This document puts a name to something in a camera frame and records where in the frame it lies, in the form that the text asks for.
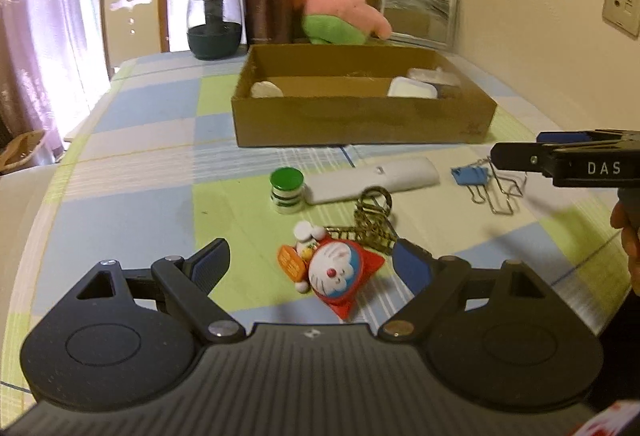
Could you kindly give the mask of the person's right hand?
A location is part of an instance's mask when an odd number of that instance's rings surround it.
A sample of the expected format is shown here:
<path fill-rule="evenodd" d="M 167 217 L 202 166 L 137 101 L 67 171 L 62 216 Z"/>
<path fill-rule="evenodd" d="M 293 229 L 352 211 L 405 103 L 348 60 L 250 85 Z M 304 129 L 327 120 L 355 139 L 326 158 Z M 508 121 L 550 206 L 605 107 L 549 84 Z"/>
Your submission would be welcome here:
<path fill-rule="evenodd" d="M 610 218 L 611 226 L 622 232 L 622 247 L 627 255 L 628 272 L 631 289 L 637 296 L 640 295 L 640 265 L 639 265 L 639 238 L 638 230 L 631 226 L 628 214 L 623 203 L 618 201 Z"/>

